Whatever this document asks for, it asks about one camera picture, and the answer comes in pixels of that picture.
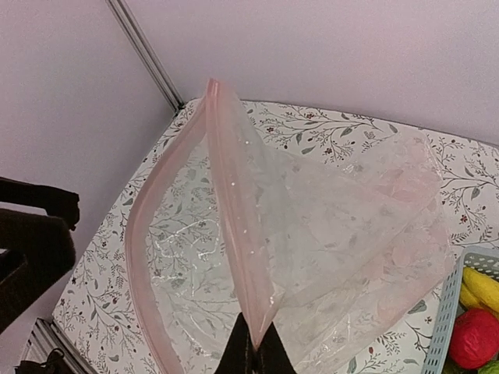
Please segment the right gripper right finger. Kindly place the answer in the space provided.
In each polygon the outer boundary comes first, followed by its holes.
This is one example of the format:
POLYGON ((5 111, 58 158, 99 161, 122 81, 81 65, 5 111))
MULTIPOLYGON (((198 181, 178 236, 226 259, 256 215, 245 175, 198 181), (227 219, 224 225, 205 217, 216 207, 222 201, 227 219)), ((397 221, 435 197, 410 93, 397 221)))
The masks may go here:
POLYGON ((273 323, 255 351, 255 373, 296 374, 273 323))

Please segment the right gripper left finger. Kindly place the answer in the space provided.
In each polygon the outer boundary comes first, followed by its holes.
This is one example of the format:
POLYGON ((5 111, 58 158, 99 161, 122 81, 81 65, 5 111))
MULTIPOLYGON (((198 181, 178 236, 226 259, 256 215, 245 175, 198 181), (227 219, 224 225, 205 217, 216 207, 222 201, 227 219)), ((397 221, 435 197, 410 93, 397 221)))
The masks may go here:
POLYGON ((242 313, 238 314, 235 325, 225 346, 223 355, 214 374, 252 374, 253 345, 250 332, 242 313))

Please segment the clear zip top bag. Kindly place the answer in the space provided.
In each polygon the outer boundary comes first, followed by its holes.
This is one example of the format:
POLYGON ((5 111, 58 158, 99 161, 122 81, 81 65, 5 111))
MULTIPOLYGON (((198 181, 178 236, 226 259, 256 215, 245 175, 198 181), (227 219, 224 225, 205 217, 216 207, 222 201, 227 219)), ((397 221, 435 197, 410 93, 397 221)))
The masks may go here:
POLYGON ((130 290, 163 373, 214 373, 238 314, 327 373, 393 327, 453 264, 426 136, 393 132, 325 164, 271 145, 215 79, 129 213, 130 290))

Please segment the light blue plastic basket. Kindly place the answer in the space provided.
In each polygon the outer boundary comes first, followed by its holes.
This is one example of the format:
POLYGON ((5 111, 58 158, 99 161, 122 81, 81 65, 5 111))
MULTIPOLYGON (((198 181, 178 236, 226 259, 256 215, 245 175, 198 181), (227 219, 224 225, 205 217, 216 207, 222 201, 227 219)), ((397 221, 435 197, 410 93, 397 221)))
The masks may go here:
POLYGON ((445 278, 429 351, 423 362, 423 374, 443 372, 455 319, 464 311, 459 306, 459 293, 465 266, 470 266, 497 281, 498 251, 477 245, 467 247, 457 259, 453 271, 445 278))

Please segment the red toy apple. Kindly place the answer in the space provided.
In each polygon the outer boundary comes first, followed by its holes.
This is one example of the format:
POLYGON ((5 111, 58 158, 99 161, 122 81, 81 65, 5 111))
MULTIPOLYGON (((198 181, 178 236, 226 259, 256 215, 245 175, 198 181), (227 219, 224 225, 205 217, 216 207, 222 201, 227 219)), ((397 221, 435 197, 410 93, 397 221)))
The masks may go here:
POLYGON ((453 327, 448 356, 463 369, 478 369, 498 353, 498 319, 484 309, 462 313, 453 327))

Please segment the green toy cabbage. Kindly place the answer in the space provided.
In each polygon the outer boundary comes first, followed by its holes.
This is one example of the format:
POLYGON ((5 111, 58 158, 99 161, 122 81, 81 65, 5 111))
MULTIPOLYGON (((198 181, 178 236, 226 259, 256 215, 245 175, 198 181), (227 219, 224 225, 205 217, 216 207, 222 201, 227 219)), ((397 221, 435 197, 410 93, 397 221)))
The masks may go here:
POLYGON ((478 374, 499 374, 499 361, 491 361, 477 370, 478 374))

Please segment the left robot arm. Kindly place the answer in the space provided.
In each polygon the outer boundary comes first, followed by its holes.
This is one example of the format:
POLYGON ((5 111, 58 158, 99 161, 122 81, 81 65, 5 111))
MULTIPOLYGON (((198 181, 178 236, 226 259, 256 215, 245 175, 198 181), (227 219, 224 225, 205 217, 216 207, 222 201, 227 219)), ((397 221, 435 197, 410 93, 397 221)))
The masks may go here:
POLYGON ((5 331, 76 262, 71 231, 80 220, 78 194, 1 179, 1 201, 44 215, 1 209, 1 331, 5 331))

